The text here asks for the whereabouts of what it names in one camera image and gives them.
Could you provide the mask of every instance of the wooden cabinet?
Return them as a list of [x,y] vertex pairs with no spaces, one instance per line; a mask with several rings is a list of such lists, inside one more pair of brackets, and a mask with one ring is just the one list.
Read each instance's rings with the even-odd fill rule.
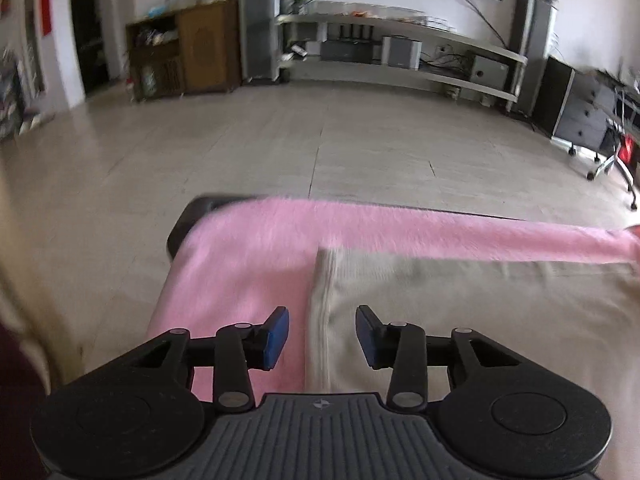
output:
[[187,90],[233,90],[240,85],[238,4],[193,7],[178,15]]
[[[178,39],[139,46],[138,38],[149,30],[176,30]],[[228,92],[241,84],[237,0],[134,23],[127,27],[127,39],[130,72],[139,100],[185,92]]]

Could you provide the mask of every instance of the round black disc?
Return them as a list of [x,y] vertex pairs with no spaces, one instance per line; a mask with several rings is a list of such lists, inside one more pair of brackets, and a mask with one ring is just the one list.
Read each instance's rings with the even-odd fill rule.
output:
[[200,401],[177,385],[88,386],[49,397],[31,434],[52,470],[114,480],[149,474],[180,458],[203,426]]
[[501,476],[562,478],[593,470],[611,435],[609,412],[579,386],[548,372],[488,368],[454,389],[437,426],[465,462]]

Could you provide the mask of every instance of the gray drawer cabinet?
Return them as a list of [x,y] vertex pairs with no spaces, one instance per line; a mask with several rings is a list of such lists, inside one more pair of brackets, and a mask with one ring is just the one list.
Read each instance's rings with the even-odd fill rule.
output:
[[613,90],[595,76],[549,58],[532,120],[549,137],[597,152],[607,131],[607,115],[601,108],[613,111],[615,104]]

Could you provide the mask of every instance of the tiled floor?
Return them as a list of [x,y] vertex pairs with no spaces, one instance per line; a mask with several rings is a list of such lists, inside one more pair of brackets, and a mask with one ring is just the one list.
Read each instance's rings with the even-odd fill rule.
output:
[[166,237],[203,192],[639,221],[619,175],[587,182],[590,160],[524,124],[394,88],[291,84],[133,105],[117,87],[0,152],[88,368],[142,341],[169,269]]

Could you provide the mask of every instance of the ribbed gray platform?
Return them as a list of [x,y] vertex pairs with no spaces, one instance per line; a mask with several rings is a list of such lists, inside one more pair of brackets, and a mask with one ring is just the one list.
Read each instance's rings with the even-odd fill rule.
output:
[[[64,477],[53,475],[50,480]],[[372,394],[267,396],[224,416],[183,462],[149,480],[487,480],[453,458],[427,421]],[[584,475],[582,480],[593,478]]]

